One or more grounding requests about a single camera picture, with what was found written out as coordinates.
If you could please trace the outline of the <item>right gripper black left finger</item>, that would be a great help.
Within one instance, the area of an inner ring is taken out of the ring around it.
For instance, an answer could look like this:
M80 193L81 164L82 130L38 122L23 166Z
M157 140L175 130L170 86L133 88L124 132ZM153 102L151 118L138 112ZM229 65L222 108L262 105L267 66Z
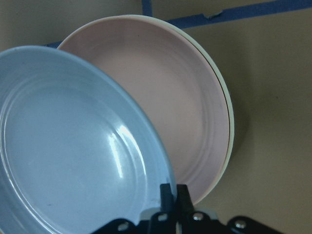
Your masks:
M160 210L162 212L173 212L175 210L174 195L172 193L171 185L169 183L160 185L160 198Z

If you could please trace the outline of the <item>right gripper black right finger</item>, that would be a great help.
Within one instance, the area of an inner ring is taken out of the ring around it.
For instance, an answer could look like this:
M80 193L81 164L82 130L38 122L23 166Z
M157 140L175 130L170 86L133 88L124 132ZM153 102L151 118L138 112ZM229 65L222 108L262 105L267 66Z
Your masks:
M194 212L194 206L187 185L177 184L176 208L179 214Z

